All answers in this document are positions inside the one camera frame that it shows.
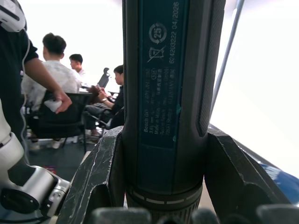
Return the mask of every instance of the black mesh chair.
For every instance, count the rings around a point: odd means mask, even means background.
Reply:
[[[105,88],[109,82],[110,74],[108,73],[109,68],[104,68],[104,74],[101,79],[98,81],[99,87]]]
[[[90,100],[90,93],[67,93],[72,101],[72,105],[65,111],[55,114],[44,102],[53,99],[53,94],[49,91],[45,93],[39,111],[32,112],[26,117],[29,128],[39,139],[60,139],[78,135],[84,137],[84,151],[86,152],[85,122],[83,111]]]

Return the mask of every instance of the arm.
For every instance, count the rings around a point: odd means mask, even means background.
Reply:
[[[110,109],[112,109],[112,107],[114,106],[114,103],[111,103],[109,100],[105,100],[103,103]]]
[[[48,73],[42,62],[38,58],[33,58],[25,62],[26,74],[34,81],[51,92],[61,90],[61,87]]]
[[[24,74],[22,83],[21,83],[21,88],[23,90],[23,93],[28,95],[30,93],[30,91],[32,90],[33,87],[33,80],[27,76],[26,74]]]
[[[98,98],[99,98],[99,100],[102,101],[103,104],[105,104],[108,108],[112,109],[112,107],[114,106],[114,103],[111,103],[111,102],[107,99],[107,97],[106,97],[104,91],[100,91],[100,92],[99,92]]]

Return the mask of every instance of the white shirt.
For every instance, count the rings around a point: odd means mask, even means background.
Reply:
[[[45,68],[66,93],[78,93],[81,86],[79,74],[62,65],[59,61],[43,62]],[[37,111],[43,101],[46,88],[24,74],[21,84],[22,90],[28,95],[29,102],[33,103],[32,110]]]
[[[85,86],[91,86],[88,80],[88,73],[86,73],[83,69],[81,69],[78,73],[81,77],[82,84]]]

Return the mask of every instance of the man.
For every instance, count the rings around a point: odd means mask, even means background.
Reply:
[[[99,95],[98,99],[104,106],[111,109],[111,114],[114,116],[121,108],[124,107],[124,95],[123,95],[123,84],[124,84],[124,77],[123,77],[123,65],[117,66],[114,69],[115,73],[115,81],[118,85],[120,85],[120,92],[114,102],[112,102],[111,98],[105,92],[104,88],[99,88]],[[99,108],[93,105],[87,105],[86,110],[93,116],[99,117],[102,112],[103,108]],[[95,121],[93,119],[89,119],[87,117],[86,128],[91,130],[92,136],[98,136],[98,132],[96,130]]]
[[[43,64],[63,91],[67,93],[78,93],[81,86],[79,74],[60,63],[60,60],[64,57],[65,48],[66,42],[62,37],[52,33],[47,34],[43,38],[43,57],[46,60]],[[46,89],[27,75],[24,75],[21,85],[24,93],[28,95],[29,102],[32,104],[31,110],[38,111]],[[60,139],[53,140],[52,148],[59,148],[59,146]],[[38,139],[33,139],[31,150],[38,149]]]
[[[48,73],[42,62],[38,59],[37,48],[29,41],[26,31],[7,32],[0,26],[0,99],[4,116],[12,132],[22,142],[21,132],[24,127],[20,113],[21,99],[21,70],[24,58],[26,74],[33,80],[53,92],[57,100],[63,103],[56,113],[63,112],[71,105],[70,98]]]
[[[73,54],[70,56],[71,68],[74,69],[80,76],[82,84],[90,86],[87,73],[82,68],[83,57],[80,54]]]

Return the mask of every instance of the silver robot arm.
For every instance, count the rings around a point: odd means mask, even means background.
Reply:
[[[50,171],[25,163],[24,150],[7,123],[0,99],[0,203],[5,209],[28,214],[40,210],[52,217],[71,186]]]

